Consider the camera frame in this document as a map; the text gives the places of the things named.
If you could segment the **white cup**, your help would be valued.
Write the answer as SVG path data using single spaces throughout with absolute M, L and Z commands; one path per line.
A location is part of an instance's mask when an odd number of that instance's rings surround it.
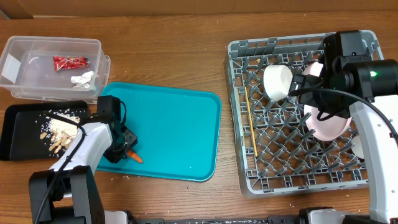
M 352 150 L 353 154 L 360 159 L 364 159 L 363 147 L 361 144 L 360 136 L 355 136 L 352 139 L 352 143 L 353 143 L 353 146 L 352 146 L 351 150 Z

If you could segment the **orange carrot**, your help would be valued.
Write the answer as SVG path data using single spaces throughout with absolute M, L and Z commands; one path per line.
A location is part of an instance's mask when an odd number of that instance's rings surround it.
M 142 164 L 143 160 L 142 158 L 133 150 L 130 150 L 127 152 L 127 156 L 130 157 L 131 159 L 135 160 L 136 162 Z

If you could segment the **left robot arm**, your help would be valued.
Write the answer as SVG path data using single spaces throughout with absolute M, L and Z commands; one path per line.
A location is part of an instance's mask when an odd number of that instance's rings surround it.
M 126 126 L 127 107 L 119 98 L 101 96 L 97 112 L 79 123 L 50 112 L 46 116 L 77 127 L 64 155 L 49 170 L 29 179 L 34 223 L 136 223 L 128 211 L 104 209 L 94 174 L 101 158 L 117 163 L 128 158 L 137 136 Z

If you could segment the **white plate with food scraps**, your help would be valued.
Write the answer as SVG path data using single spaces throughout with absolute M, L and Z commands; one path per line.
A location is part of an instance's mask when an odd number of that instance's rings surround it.
M 309 130 L 314 130 L 313 136 L 321 141 L 331 141 L 341 136 L 351 123 L 352 118 L 331 117 L 326 121 L 317 120 L 319 110 L 315 107 L 305 105 L 304 113 L 310 113 L 310 117 L 305 121 Z

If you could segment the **white bowl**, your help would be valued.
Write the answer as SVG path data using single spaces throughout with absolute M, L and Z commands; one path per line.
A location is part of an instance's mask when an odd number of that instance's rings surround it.
M 318 63 L 318 62 L 314 62 L 314 63 L 310 64 L 303 71 L 303 75 L 313 75 L 313 76 L 319 77 L 321 72 L 322 72 L 323 67 L 324 67 L 324 64 Z
M 285 65 L 269 65 L 263 74 L 263 85 L 266 94 L 273 101 L 287 97 L 292 82 L 292 72 Z

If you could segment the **red snack wrapper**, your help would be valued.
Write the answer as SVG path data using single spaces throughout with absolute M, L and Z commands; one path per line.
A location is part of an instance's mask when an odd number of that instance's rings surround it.
M 75 70 L 80 68 L 88 68 L 90 60 L 86 57 L 59 57 L 54 56 L 53 64 L 54 70 L 59 72 L 61 70 Z

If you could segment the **wooden chopstick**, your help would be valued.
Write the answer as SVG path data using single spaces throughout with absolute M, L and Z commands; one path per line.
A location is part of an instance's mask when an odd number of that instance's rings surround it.
M 248 112 L 248 120 L 249 120 L 249 127 L 251 130 L 251 140 L 252 140 L 252 146 L 254 149 L 254 156 L 255 156 L 255 158 L 258 158 L 256 139 L 255 139 L 255 135 L 254 135 L 254 127 L 252 125 L 251 108 L 250 108 L 250 104 L 249 104 L 248 91 L 247 91 L 246 87 L 244 87 L 244 96 L 245 96 L 246 107 L 247 107 L 247 112 Z

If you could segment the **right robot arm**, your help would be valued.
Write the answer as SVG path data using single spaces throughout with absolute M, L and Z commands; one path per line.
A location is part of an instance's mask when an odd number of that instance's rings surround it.
M 319 121 L 352 117 L 368 174 L 367 215 L 329 207 L 300 211 L 305 223 L 397 223 L 397 61 L 377 59 L 360 30 L 339 31 L 322 40 L 319 77 L 296 75 L 289 95 L 319 110 Z

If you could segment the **white tissue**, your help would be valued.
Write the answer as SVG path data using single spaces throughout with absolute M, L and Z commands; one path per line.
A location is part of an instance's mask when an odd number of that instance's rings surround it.
M 72 76 L 70 81 L 74 84 L 74 88 L 88 89 L 91 86 L 94 77 L 94 71 L 89 71 L 79 76 Z

